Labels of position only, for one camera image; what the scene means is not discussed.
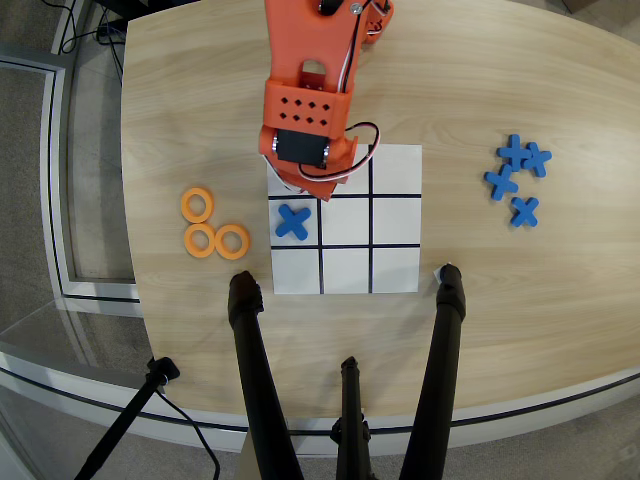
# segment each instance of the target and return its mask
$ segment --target gray floor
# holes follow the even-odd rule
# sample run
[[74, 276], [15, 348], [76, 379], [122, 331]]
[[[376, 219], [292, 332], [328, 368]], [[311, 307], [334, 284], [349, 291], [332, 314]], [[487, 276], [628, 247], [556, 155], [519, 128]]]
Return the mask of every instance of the gray floor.
[[[560, 0], [517, 1], [570, 15]], [[0, 0], [0, 42], [48, 51], [60, 14], [39, 0]], [[100, 15], [95, 9], [87, 29]], [[572, 16], [640, 43], [638, 1], [599, 0]], [[68, 138], [76, 274], [133, 279], [122, 194], [119, 80], [109, 49], [90, 37], [78, 48]], [[123, 48], [116, 48], [122, 60]], [[143, 373], [151, 348], [141, 319], [67, 314], [52, 303], [39, 198], [42, 90], [38, 74], [0, 69], [0, 224], [11, 226], [0, 229], [0, 341], [69, 363]], [[105, 430], [1, 388], [0, 413], [0, 428], [47, 479], [71, 478]], [[445, 478], [640, 479], [639, 413], [635, 398], [528, 435], [453, 449]], [[221, 460], [221, 478], [232, 478], [236, 456], [222, 454]], [[401, 462], [402, 457], [373, 459], [380, 479], [397, 478]], [[305, 478], [334, 478], [335, 460], [303, 460], [302, 467]], [[128, 435], [96, 478], [197, 479], [211, 472], [202, 449]]]

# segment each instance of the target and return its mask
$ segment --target blue x piece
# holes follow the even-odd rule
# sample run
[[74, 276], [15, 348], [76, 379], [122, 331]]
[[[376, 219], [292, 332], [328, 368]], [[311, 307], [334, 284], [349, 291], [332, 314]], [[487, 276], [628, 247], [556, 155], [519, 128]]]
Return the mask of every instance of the blue x piece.
[[302, 222], [311, 216], [311, 210], [303, 208], [298, 213], [293, 213], [289, 208], [289, 205], [283, 204], [278, 208], [278, 212], [282, 215], [284, 222], [276, 228], [276, 235], [284, 237], [287, 233], [293, 232], [298, 240], [307, 239], [309, 232], [304, 228]]
[[511, 169], [514, 172], [519, 172], [522, 161], [531, 158], [531, 152], [520, 147], [520, 135], [511, 135], [509, 146], [499, 148], [498, 156], [508, 159], [507, 163], [511, 165]]
[[510, 180], [511, 172], [512, 170], [509, 165], [503, 165], [500, 169], [500, 174], [494, 172], [487, 172], [484, 174], [485, 180], [494, 185], [493, 192], [491, 192], [491, 198], [496, 202], [502, 200], [502, 197], [506, 192], [518, 192], [518, 185]]
[[531, 158], [522, 162], [522, 168], [525, 170], [533, 170], [536, 177], [546, 177], [547, 169], [545, 168], [544, 163], [551, 160], [551, 152], [541, 152], [538, 148], [538, 144], [535, 142], [527, 145], [527, 148], [531, 152]]
[[514, 198], [511, 200], [511, 205], [518, 211], [513, 218], [511, 219], [511, 225], [514, 227], [520, 227], [525, 223], [528, 223], [532, 227], [535, 227], [538, 224], [538, 219], [533, 214], [533, 211], [536, 209], [540, 202], [537, 198], [531, 197], [525, 203], [521, 198]]

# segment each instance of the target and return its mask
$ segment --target white board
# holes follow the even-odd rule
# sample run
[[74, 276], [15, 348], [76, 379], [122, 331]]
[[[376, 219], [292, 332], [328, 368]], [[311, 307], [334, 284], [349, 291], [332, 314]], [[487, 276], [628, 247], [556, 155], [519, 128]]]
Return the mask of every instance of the white board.
[[[359, 145], [356, 159], [367, 152]], [[329, 202], [287, 190], [269, 169], [269, 228], [276, 294], [418, 291], [422, 219], [422, 146], [380, 145], [368, 166], [339, 184]], [[278, 212], [311, 217], [299, 240], [283, 237]]]

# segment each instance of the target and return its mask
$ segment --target orange o piece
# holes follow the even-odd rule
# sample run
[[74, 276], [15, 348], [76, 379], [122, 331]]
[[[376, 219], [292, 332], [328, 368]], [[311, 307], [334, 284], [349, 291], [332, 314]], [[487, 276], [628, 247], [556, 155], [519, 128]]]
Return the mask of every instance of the orange o piece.
[[[235, 233], [240, 237], [242, 245], [235, 252], [229, 250], [224, 244], [224, 236], [227, 233]], [[227, 260], [238, 260], [244, 257], [250, 246], [251, 239], [249, 238], [249, 232], [240, 225], [225, 225], [224, 227], [220, 227], [216, 234], [216, 248], [218, 249], [218, 253]]]
[[[193, 234], [196, 232], [202, 232], [207, 236], [209, 240], [209, 245], [207, 248], [198, 248], [195, 243], [193, 243]], [[187, 228], [187, 231], [184, 232], [184, 246], [187, 247], [187, 252], [193, 255], [196, 258], [205, 258], [211, 255], [216, 249], [216, 232], [213, 230], [213, 227], [208, 223], [192, 223]]]
[[[199, 196], [204, 200], [204, 212], [202, 215], [196, 215], [191, 210], [189, 201], [193, 196]], [[213, 214], [213, 195], [209, 190], [200, 187], [190, 188], [182, 195], [182, 215], [191, 223], [205, 222]]]

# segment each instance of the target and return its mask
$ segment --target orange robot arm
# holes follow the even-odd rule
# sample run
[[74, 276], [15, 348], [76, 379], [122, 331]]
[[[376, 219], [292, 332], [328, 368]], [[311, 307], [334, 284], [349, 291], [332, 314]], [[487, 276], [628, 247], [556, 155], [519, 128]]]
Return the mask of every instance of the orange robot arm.
[[[375, 43], [393, 15], [389, 1], [360, 2], [265, 0], [271, 76], [260, 153], [283, 181], [325, 201], [354, 169], [358, 139], [344, 133], [362, 43]], [[325, 73], [303, 71], [309, 60]], [[377, 144], [377, 127], [362, 125], [376, 129]]]

